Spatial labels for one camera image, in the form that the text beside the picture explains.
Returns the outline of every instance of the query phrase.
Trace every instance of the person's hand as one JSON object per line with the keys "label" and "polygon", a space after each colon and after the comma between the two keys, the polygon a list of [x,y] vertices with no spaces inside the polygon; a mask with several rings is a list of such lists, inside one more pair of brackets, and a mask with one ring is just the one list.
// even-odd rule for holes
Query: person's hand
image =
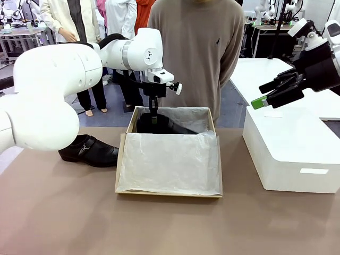
{"label": "person's hand", "polygon": [[58,33],[60,33],[65,38],[65,40],[68,41],[69,43],[73,43],[77,41],[75,34],[69,32],[66,29],[60,28]]}

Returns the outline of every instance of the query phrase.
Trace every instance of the white storage box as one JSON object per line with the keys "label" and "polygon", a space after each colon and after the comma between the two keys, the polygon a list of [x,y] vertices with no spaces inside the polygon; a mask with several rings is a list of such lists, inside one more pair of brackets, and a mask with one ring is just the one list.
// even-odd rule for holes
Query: white storage box
{"label": "white storage box", "polygon": [[208,108],[159,108],[158,113],[197,135],[136,133],[136,107],[121,136],[116,193],[222,197],[219,144]]}
{"label": "white storage box", "polygon": [[244,141],[266,190],[336,193],[340,139],[301,108],[247,107]]}

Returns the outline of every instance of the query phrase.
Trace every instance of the black leather shoe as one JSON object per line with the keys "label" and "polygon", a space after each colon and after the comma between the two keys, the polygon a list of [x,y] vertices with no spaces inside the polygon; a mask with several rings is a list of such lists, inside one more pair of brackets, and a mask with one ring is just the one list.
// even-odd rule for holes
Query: black leather shoe
{"label": "black leather shoe", "polygon": [[137,132],[149,134],[198,134],[177,125],[162,114],[157,114],[157,124],[153,124],[150,113],[143,113],[137,120]]}
{"label": "black leather shoe", "polygon": [[59,151],[67,162],[83,162],[94,167],[116,166],[119,149],[87,134],[78,135],[65,149]]}

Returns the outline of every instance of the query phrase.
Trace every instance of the white tissue paper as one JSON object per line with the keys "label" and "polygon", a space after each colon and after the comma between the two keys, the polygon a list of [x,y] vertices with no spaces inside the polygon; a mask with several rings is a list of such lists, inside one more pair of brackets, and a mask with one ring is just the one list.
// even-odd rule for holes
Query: white tissue paper
{"label": "white tissue paper", "polygon": [[[144,112],[141,109],[138,109],[139,114]],[[201,133],[126,134],[116,192],[222,195],[217,137],[214,131],[207,130],[207,108],[189,108],[190,111],[178,108],[170,110],[172,113],[168,109],[158,113],[171,116],[177,124]]]}

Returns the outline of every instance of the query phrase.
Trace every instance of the black pants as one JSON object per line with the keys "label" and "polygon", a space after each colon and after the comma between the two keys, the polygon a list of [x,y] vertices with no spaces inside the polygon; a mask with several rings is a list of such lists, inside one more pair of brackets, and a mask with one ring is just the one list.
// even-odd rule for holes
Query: black pants
{"label": "black pants", "polygon": [[[121,86],[125,103],[132,106],[144,106],[138,86],[119,73],[116,73],[116,77],[118,84]],[[131,73],[130,79],[135,81],[134,73]]]}
{"label": "black pants", "polygon": [[[100,81],[92,87],[92,93],[96,101],[97,108],[99,110],[106,108],[106,98],[104,95],[104,87],[103,80],[100,78]],[[84,108],[85,111],[91,109],[91,98],[89,90],[84,90],[82,92],[77,93],[79,103],[81,107]]]}

